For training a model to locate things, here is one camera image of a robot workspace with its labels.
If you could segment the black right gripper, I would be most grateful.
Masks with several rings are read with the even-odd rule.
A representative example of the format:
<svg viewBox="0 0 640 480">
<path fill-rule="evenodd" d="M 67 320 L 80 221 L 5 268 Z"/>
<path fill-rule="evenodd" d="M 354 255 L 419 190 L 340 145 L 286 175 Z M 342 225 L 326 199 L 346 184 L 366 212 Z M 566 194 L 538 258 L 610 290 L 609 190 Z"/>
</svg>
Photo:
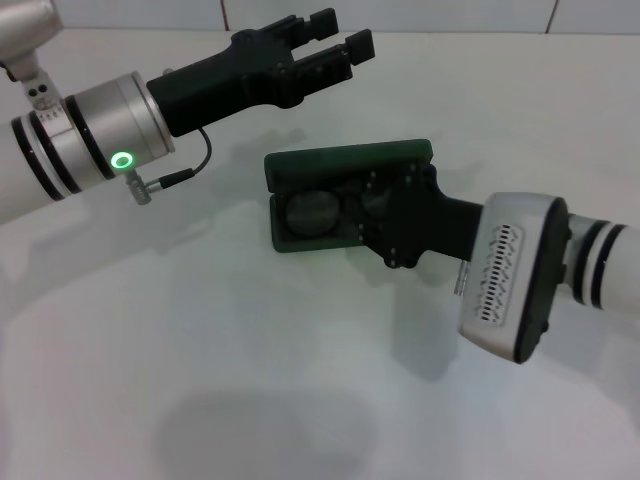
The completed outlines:
<svg viewBox="0 0 640 480">
<path fill-rule="evenodd" d="M 426 252 L 469 261 L 483 206 L 445 195 L 428 164 L 385 164 L 367 177 L 368 193 L 390 190 L 382 219 L 358 224 L 359 242 L 390 268 L 414 268 Z"/>
</svg>

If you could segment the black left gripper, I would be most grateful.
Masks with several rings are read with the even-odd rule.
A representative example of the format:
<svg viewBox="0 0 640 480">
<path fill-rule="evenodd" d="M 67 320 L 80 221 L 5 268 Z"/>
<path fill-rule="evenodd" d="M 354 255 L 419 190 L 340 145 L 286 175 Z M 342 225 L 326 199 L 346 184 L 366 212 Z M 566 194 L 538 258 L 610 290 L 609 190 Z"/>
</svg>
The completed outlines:
<svg viewBox="0 0 640 480">
<path fill-rule="evenodd" d="M 337 34 L 335 10 L 307 20 L 289 15 L 272 25 L 272 37 L 256 30 L 234 34 L 219 54 L 147 83 L 173 137 L 259 105 L 288 109 L 304 97 L 352 78 L 352 67 L 375 57 L 372 32 L 298 60 L 292 50 Z"/>
</svg>

